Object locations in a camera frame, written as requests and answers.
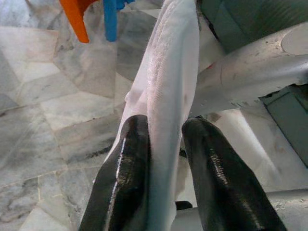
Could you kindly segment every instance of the orange chair leg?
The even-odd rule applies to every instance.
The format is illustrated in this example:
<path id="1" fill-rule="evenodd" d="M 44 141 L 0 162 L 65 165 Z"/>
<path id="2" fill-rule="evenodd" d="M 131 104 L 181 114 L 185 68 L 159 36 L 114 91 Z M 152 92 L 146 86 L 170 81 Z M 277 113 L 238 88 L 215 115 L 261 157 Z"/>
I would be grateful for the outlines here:
<path id="1" fill-rule="evenodd" d="M 97 0 L 60 0 L 64 12 L 80 42 L 88 43 L 89 38 L 83 23 L 83 13 Z"/>

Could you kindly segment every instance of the gray marble floor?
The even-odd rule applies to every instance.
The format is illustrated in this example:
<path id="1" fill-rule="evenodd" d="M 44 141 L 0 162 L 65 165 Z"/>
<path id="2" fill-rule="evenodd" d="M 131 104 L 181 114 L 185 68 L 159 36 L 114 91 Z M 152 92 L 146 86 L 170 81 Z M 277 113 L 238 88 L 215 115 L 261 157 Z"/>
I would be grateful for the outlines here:
<path id="1" fill-rule="evenodd" d="M 77 229 L 161 4 L 136 0 L 127 5 L 118 13 L 118 40 L 110 43 L 104 37 L 103 6 L 95 2 L 84 16 L 91 43 L 82 44 L 58 0 L 0 0 L 1 231 Z M 199 18 L 202 71 L 224 52 Z M 239 115 L 236 121 L 245 117 L 260 137 L 260 128 L 271 132 L 274 139 L 261 139 L 262 147 L 275 150 L 270 160 L 287 184 L 271 175 L 268 163 L 243 157 L 265 189 L 307 186 L 307 171 L 286 141 L 276 141 L 283 138 L 280 130 L 261 114 L 235 110 L 212 119 L 243 153 L 247 147 L 230 132 L 232 116 Z M 177 199 L 196 206 L 191 172 L 182 157 Z"/>

